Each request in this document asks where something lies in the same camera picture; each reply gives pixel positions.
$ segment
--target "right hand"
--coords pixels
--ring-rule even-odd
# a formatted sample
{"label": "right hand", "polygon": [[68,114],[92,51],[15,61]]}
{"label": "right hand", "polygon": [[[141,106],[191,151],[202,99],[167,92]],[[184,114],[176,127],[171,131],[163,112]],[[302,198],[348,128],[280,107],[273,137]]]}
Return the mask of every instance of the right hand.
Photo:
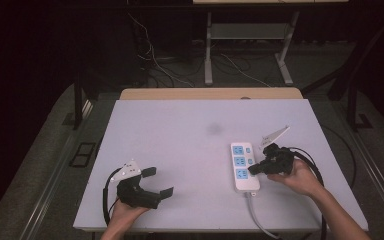
{"label": "right hand", "polygon": [[306,196],[312,196],[318,190],[323,189],[308,165],[300,159],[294,160],[291,174],[268,174],[267,178],[285,184],[293,191]]}

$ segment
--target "human arm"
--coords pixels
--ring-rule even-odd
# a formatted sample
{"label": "human arm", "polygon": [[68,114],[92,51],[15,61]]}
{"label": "human arm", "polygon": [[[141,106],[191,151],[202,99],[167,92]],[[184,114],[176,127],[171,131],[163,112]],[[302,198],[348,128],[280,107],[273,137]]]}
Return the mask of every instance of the human arm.
{"label": "human arm", "polygon": [[117,200],[114,204],[113,214],[101,240],[121,240],[124,234],[133,225],[135,220],[148,208],[130,207],[129,205]]}
{"label": "human arm", "polygon": [[322,212],[336,239],[370,239],[333,195],[319,183],[302,160],[294,160],[293,170],[289,175],[269,174],[267,177],[285,184],[299,194],[310,197]]}

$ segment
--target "power strip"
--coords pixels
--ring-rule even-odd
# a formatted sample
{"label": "power strip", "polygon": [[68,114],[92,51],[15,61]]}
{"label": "power strip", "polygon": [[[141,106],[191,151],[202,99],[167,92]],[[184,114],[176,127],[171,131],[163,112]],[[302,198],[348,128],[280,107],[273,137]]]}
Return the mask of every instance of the power strip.
{"label": "power strip", "polygon": [[252,144],[236,142],[230,145],[232,155],[233,177],[237,192],[255,193],[260,189],[258,177],[252,175],[248,168],[256,163]]}

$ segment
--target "hand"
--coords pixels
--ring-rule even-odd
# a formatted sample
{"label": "hand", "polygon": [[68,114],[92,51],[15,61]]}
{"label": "hand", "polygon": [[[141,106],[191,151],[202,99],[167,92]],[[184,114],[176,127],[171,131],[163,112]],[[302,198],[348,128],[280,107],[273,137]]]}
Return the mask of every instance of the hand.
{"label": "hand", "polygon": [[311,196],[323,188],[308,165],[299,159],[294,160],[291,174],[269,174],[267,178],[275,182],[283,183],[293,191],[306,196]]}
{"label": "hand", "polygon": [[124,234],[133,225],[135,220],[149,208],[130,207],[129,205],[117,200],[114,204],[113,214],[107,229],[101,237],[101,240],[122,239]]}

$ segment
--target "power strip switch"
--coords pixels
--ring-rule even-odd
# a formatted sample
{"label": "power strip switch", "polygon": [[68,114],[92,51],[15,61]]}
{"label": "power strip switch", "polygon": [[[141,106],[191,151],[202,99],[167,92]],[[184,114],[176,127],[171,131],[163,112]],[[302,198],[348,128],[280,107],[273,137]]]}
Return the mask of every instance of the power strip switch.
{"label": "power strip switch", "polygon": [[256,175],[248,171],[248,167],[256,163],[252,144],[247,142],[236,142],[230,145],[232,155],[233,177],[235,179],[235,190],[237,192],[255,193],[260,190],[260,181]]}

